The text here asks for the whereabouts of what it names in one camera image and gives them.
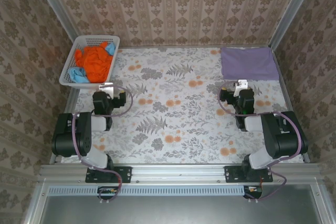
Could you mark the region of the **orange t-shirt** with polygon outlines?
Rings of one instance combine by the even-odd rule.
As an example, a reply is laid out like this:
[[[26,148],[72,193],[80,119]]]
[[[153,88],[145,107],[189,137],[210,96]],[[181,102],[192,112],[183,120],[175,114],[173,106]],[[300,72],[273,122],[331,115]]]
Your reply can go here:
[[[113,55],[107,51],[113,43],[102,42],[99,46],[86,46],[75,50],[76,66],[83,68],[91,83],[103,83],[107,80]]]

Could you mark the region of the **purple folded t-shirt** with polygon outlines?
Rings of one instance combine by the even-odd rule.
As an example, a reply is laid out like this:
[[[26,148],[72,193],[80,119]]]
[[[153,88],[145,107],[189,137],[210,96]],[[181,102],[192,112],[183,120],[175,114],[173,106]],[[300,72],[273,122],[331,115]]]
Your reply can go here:
[[[279,73],[272,51],[264,48],[221,49],[222,75],[227,80],[277,81]]]

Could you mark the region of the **light blue t-shirt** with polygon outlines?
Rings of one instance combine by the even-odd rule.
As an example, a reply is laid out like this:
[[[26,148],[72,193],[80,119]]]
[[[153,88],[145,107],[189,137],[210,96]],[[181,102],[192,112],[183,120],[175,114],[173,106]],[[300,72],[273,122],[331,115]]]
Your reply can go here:
[[[107,51],[109,52],[109,54],[114,55],[115,46],[109,46]],[[72,67],[68,70],[68,73],[71,80],[75,83],[90,83],[83,68],[77,66]]]

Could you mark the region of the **floral tablecloth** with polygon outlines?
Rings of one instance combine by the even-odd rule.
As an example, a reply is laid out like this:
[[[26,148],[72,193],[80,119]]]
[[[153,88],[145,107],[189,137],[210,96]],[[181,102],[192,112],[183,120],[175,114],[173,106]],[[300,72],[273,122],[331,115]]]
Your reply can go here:
[[[93,133],[92,147],[115,163],[240,163],[261,149],[260,132],[242,132],[233,107],[219,105],[218,48],[122,49],[111,80],[127,88],[112,128]]]

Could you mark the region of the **white perforated plastic basket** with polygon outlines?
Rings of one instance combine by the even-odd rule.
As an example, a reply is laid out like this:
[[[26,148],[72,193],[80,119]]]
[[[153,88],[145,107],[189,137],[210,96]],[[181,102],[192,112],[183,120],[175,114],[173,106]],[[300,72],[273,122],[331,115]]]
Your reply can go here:
[[[109,44],[113,43],[115,52],[113,55],[112,63],[107,75],[107,79],[102,83],[75,83],[71,80],[68,70],[76,67],[75,51],[77,49],[83,50],[86,46],[99,46],[102,42],[107,41]],[[78,36],[73,42],[73,46],[69,52],[67,60],[64,64],[63,70],[59,77],[59,83],[63,86],[69,86],[75,89],[97,89],[99,85],[109,82],[115,60],[117,58],[118,49],[120,45],[120,38],[115,35],[82,35]]]

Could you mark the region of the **grey metal sheet panel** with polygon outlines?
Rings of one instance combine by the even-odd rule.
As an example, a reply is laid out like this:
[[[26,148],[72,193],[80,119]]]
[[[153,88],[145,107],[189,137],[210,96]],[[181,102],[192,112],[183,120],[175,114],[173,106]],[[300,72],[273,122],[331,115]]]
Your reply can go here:
[[[96,196],[36,188],[24,224],[336,224],[325,187],[287,185],[274,196]]]

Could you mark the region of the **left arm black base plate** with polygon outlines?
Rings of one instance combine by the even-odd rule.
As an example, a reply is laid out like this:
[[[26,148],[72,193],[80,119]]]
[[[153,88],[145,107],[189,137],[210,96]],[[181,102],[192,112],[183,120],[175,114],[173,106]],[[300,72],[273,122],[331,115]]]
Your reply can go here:
[[[115,166],[114,171],[117,172],[123,183],[130,183],[132,177],[132,167],[131,166]],[[118,178],[115,174],[100,172],[94,169],[87,169],[86,183],[118,183]]]

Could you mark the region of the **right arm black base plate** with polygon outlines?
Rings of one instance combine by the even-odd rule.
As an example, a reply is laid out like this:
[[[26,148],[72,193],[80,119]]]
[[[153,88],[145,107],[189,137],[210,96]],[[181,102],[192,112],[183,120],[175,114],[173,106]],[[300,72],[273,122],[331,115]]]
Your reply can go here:
[[[267,169],[251,169],[242,166],[225,166],[225,179],[227,183],[271,183],[273,177]]]

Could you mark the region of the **aluminium back rail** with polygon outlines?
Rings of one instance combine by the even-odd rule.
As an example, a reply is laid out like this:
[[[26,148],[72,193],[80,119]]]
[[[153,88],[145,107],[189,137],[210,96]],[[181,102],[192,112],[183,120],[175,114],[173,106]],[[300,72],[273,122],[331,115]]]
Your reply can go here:
[[[120,46],[119,49],[141,49],[141,48],[269,48],[268,44],[233,44],[233,45],[163,45],[163,46]]]

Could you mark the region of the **aluminium mounting rail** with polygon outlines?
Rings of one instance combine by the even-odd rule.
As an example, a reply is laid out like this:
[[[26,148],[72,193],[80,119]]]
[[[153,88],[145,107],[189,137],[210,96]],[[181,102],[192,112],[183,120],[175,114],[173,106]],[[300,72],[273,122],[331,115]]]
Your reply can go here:
[[[233,164],[131,164],[128,185],[215,185],[225,184],[228,166]],[[287,179],[288,185],[323,184],[317,164],[280,163],[271,168],[272,185]],[[76,163],[43,165],[37,182],[50,185],[84,185],[87,168]]]

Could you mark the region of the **aluminium frame post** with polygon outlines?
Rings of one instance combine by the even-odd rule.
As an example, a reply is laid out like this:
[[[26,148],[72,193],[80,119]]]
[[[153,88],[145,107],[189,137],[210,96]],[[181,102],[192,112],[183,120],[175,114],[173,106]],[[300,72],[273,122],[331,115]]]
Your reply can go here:
[[[69,36],[70,40],[74,42],[74,40],[78,37],[78,33],[74,28],[67,12],[64,4],[61,3],[61,0],[47,0],[49,5],[54,10],[57,18],[59,19],[62,27],[66,31],[67,35]]]
[[[280,44],[283,36],[288,30],[291,22],[293,21],[295,15],[297,14],[300,6],[302,5],[304,0],[290,0],[287,9],[285,10],[270,42],[269,47],[272,51],[275,51],[278,45]]]

